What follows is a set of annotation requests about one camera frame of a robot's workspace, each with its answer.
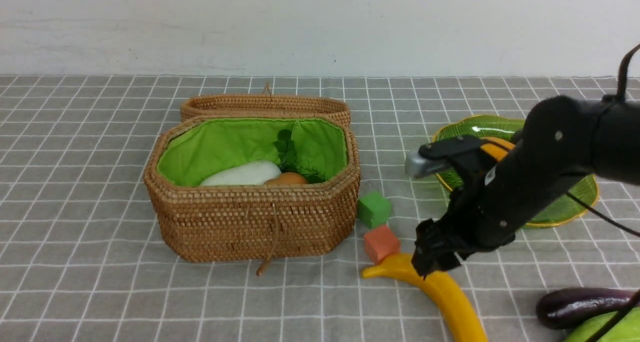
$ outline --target yellow banana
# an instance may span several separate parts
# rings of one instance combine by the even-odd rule
[[[455,342],[489,342],[473,305],[446,272],[423,280],[411,265],[411,254],[397,253],[362,271],[362,278],[393,278],[418,287],[438,306]]]

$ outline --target green plate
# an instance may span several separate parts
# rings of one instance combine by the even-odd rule
[[[433,137],[433,141],[448,139],[458,135],[473,135],[478,137],[498,137],[509,140],[510,137],[524,126],[523,119],[506,119],[496,115],[474,115],[458,123],[449,124],[441,128]],[[448,190],[462,184],[460,176],[452,169],[436,175],[440,183]],[[571,190],[574,196],[587,205],[594,206],[600,196],[598,184],[593,175],[586,176]],[[526,227],[550,228],[569,223],[585,214],[587,210],[576,201],[562,196],[538,213]]]

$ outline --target green foam cube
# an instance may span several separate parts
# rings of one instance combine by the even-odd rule
[[[358,200],[358,219],[371,230],[385,224],[391,217],[391,201],[374,191]]]

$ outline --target robotic arm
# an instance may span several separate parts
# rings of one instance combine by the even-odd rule
[[[497,164],[481,149],[491,142],[468,135],[407,155],[413,178],[450,168],[462,178],[446,213],[416,228],[411,262],[419,276],[449,271],[474,253],[514,241],[519,228],[588,174],[640,185],[640,105],[626,101],[627,67],[638,50],[622,60],[617,94],[538,103],[513,136],[514,149]]]

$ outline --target orange foam cube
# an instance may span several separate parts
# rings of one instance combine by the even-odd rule
[[[365,233],[364,252],[377,265],[387,256],[400,252],[400,240],[385,224]]]

